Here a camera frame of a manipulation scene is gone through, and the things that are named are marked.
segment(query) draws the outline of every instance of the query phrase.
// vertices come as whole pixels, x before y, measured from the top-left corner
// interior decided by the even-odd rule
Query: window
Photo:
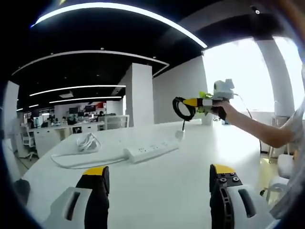
[[[204,52],[208,92],[217,80],[231,78],[235,96],[231,104],[239,111],[274,112],[274,96],[263,55],[253,38],[229,42]]]
[[[299,56],[297,46],[293,40],[287,37],[273,37],[273,39],[286,63],[296,110],[301,105],[305,95],[301,73],[302,60]]]

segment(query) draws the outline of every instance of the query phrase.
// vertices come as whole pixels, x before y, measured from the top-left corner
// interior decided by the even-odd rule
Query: ceiling
[[[60,94],[69,90],[45,93],[29,97],[32,93],[45,90],[94,84],[118,84],[133,62],[152,66],[157,73],[168,63],[173,68],[201,54],[203,48],[183,35],[182,39],[169,45],[160,44],[160,38],[171,27],[155,19],[133,12],[115,9],[82,9],[56,15],[30,28],[36,19],[58,9],[58,2],[51,5],[35,5],[32,14],[26,15],[16,25],[9,28],[14,45],[7,55],[9,64],[5,73],[20,85],[18,108],[39,104],[39,108],[49,106],[50,101],[60,100]],[[89,2],[87,0],[66,0],[60,7]],[[196,11],[207,7],[216,0],[198,1],[185,4],[174,0],[116,0],[162,15],[176,23]],[[206,26],[196,32],[199,39],[208,45],[215,45],[254,36],[266,38],[280,33],[281,27],[270,14],[242,15]],[[144,58],[109,53],[78,53],[59,55],[71,51],[115,51],[137,54]],[[22,68],[36,59],[49,56]],[[74,89],[74,98],[111,96],[114,88]]]

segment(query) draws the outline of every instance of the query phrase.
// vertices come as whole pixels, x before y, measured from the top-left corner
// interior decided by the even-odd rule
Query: hand
[[[226,112],[226,120],[228,122],[232,122],[234,117],[238,114],[238,111],[228,102],[228,101],[220,101],[220,102],[215,102],[213,103],[213,106],[216,107],[222,107],[224,111]]]

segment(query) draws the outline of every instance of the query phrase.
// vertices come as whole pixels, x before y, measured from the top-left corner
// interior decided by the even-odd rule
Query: power strip
[[[177,140],[170,140],[163,141],[157,144],[152,144],[149,146],[125,148],[124,154],[133,163],[138,163],[141,161],[148,160],[150,158],[169,153],[176,149],[179,149],[179,142]]]

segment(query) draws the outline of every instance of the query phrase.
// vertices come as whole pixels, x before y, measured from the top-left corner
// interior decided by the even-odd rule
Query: sleeve
[[[305,110],[305,98],[301,106],[295,111],[290,119],[283,125],[293,133],[293,142],[299,143],[304,139],[303,115]]]

